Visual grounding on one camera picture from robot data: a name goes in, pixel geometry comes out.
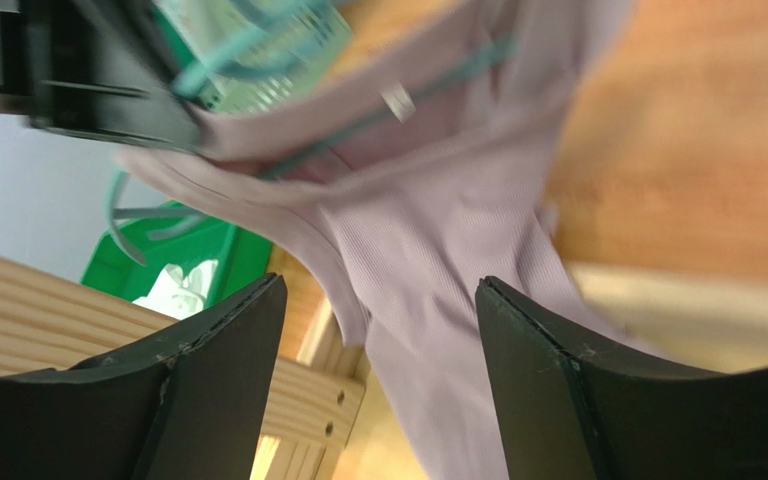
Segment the white tank top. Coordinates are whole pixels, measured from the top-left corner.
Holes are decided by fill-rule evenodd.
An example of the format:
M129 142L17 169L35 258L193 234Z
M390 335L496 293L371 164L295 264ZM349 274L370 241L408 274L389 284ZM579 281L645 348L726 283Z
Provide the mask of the white tank top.
M181 266L168 264L150 291L132 303L177 320L191 317L207 307L218 266L217 259L205 260L186 274Z

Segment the teal hanger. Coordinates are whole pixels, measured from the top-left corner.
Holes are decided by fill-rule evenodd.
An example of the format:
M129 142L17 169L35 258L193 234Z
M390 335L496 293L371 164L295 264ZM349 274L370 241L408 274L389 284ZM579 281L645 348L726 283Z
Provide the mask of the teal hanger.
M515 35L486 21L491 1L461 1L371 64L323 90L316 82L348 40L330 1L229 1L201 6L197 22L162 8L193 59L171 90L192 108L202 144L182 150L188 186L169 209L121 209L119 173L108 233L132 261L143 253L119 221L168 216L162 241L215 216L280 245L302 231L296 213L344 175L453 137L474 121L469 105L492 93Z

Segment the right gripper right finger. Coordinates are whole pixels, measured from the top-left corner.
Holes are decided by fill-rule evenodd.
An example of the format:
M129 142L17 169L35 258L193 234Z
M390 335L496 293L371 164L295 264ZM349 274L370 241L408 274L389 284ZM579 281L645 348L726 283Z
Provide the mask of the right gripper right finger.
M495 277L475 301L511 478L768 479L768 367L665 360Z

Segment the mauve tank top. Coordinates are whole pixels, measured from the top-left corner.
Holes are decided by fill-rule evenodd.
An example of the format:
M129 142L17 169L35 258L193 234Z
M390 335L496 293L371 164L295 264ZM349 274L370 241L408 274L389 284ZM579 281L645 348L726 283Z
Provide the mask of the mauve tank top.
M196 155L126 147L133 176L297 258L360 344L432 479L508 475L474 295L498 277L607 337L542 203L570 104L629 1L462 1L343 81L203 113Z

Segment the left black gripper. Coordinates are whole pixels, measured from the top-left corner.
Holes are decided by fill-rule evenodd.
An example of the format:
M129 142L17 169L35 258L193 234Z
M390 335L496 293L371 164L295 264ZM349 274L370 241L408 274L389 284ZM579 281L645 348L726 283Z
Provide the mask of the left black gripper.
M0 1L0 114L75 138L194 152L181 65L150 1Z

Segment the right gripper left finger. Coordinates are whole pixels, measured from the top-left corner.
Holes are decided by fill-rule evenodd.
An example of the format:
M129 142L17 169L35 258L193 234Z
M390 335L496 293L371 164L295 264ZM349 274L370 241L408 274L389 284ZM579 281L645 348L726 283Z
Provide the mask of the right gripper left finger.
M0 377L0 479L246 479L284 322L267 274L66 370Z

